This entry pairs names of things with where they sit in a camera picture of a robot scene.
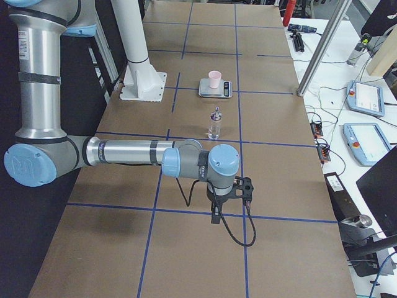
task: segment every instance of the pink cup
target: pink cup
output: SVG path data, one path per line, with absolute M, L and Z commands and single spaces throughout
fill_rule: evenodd
M 222 74 L 220 71 L 217 70 L 212 70 L 208 73 L 208 78 L 210 79 L 210 87 L 213 89 L 216 89 L 219 87 L 219 84 L 221 83 L 221 77 Z

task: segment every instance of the red cylinder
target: red cylinder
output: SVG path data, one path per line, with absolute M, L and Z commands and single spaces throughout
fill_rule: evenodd
M 283 25 L 284 27 L 288 26 L 290 23 L 291 16 L 293 14 L 293 10 L 295 9 L 295 5 L 297 4 L 297 0 L 289 0 L 287 4 L 287 9 L 285 10 Z

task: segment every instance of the white table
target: white table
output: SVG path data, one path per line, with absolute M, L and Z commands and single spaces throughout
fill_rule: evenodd
M 291 19 L 290 23 L 292 24 L 300 24 L 300 25 L 309 25 L 312 27 L 316 27 L 318 33 L 323 33 L 327 24 L 327 20 L 315 20 L 315 19 Z M 285 29 L 288 45 L 290 47 L 290 51 L 292 57 L 294 59 L 295 71 L 298 76 L 298 80 L 300 81 L 305 73 L 305 70 L 308 66 L 308 62 L 304 62 L 310 60 L 315 48 L 321 38 L 318 34 L 302 34 L 303 41 L 305 43 L 305 52 L 295 52 L 292 39 L 289 37 L 290 32 Z M 355 47 L 357 42 L 359 41 L 359 36 L 354 30 L 352 24 L 349 21 L 342 21 L 340 24 L 336 35 L 334 36 L 325 56 L 323 57 L 323 61 L 327 62 L 343 62 L 346 61 Z M 373 218 L 373 215 L 369 211 L 366 203 L 364 202 L 361 193 L 359 192 L 356 181 L 369 170 L 369 167 L 362 167 L 358 164 L 358 162 L 354 159 L 350 149 L 347 147 L 346 142 L 342 136 L 342 125 L 346 122 L 374 122 L 377 123 L 383 133 L 386 135 L 387 139 L 391 143 L 397 142 L 397 128 L 392 127 L 370 115 L 361 114 L 358 112 L 350 111 L 347 105 L 343 105 L 343 102 L 346 98 L 346 89 L 340 91 L 334 91 L 326 88 L 320 87 L 329 87 L 334 89 L 340 89 L 347 86 L 347 83 L 350 80 L 360 79 L 360 72 L 364 67 L 365 62 L 368 60 L 368 53 L 362 55 L 358 61 L 358 63 L 353 67 L 349 66 L 346 63 L 321 63 L 314 79 L 312 80 L 308 91 L 304 96 L 305 105 L 307 112 L 316 112 L 322 118 L 322 121 L 331 121 L 335 122 L 335 118 L 332 115 L 322 111 L 320 109 L 320 105 L 326 111 L 338 115 L 341 110 L 341 114 L 339 116 L 339 120 L 335 127 L 331 150 L 338 153 L 346 163 L 346 170 L 340 176 L 341 181 L 345 185 L 347 191 L 355 202 L 357 208 L 362 214 L 367 214 Z M 364 70 L 362 75 L 362 81 L 374 81 L 371 84 L 375 86 L 381 86 L 383 88 L 383 95 L 385 102 L 397 103 L 395 97 L 391 93 L 387 84 L 381 77 L 373 77 L 369 76 L 367 71 Z M 383 120 L 397 124 L 397 107 L 395 106 L 386 106 L 386 116 L 382 117 Z M 308 114 L 309 120 L 312 119 L 313 114 Z M 332 129 L 334 125 L 329 123 L 323 124 L 323 133 L 324 138 L 330 142 Z M 334 154 L 331 153 L 331 162 L 326 163 L 323 167 L 324 173 L 336 172 L 341 173 L 343 170 L 343 162 Z M 374 221 L 372 228 L 379 232 L 381 228 Z M 350 269 L 350 273 L 352 275 L 352 280 L 354 283 L 355 291 L 359 297 L 368 297 L 370 293 L 370 289 L 372 284 L 369 281 L 375 279 L 375 276 L 367 276 L 364 278 L 360 278 L 356 275 L 353 268 Z M 395 275 L 392 276 L 381 276 L 378 280 L 381 284 L 375 288 L 373 296 L 380 297 L 381 292 L 387 292 L 389 294 L 397 295 L 397 270 L 395 270 Z

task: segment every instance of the blue cable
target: blue cable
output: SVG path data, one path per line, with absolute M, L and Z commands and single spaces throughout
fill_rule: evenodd
M 375 290 L 375 286 L 377 285 L 378 278 L 379 278 L 379 275 L 380 275 L 380 273 L 381 273 L 381 271 L 382 271 L 382 269 L 383 269 L 383 266 L 386 264 L 387 260 L 390 259 L 391 256 L 395 255 L 396 253 L 397 253 L 397 251 L 395 251 L 394 253 L 388 255 L 388 257 L 383 261 L 382 265 L 380 265 L 380 268 L 379 268 L 379 272 L 378 272 L 378 274 L 377 274 L 377 277 L 375 278 L 375 280 L 374 280 L 374 282 L 373 282 L 373 284 L 372 284 L 372 289 L 371 289 L 371 293 L 370 293 L 370 298 L 372 298 L 373 290 Z

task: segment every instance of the black monitor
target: black monitor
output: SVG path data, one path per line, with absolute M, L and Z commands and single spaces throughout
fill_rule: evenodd
M 397 234 L 397 147 L 358 181 L 357 187 L 387 237 Z

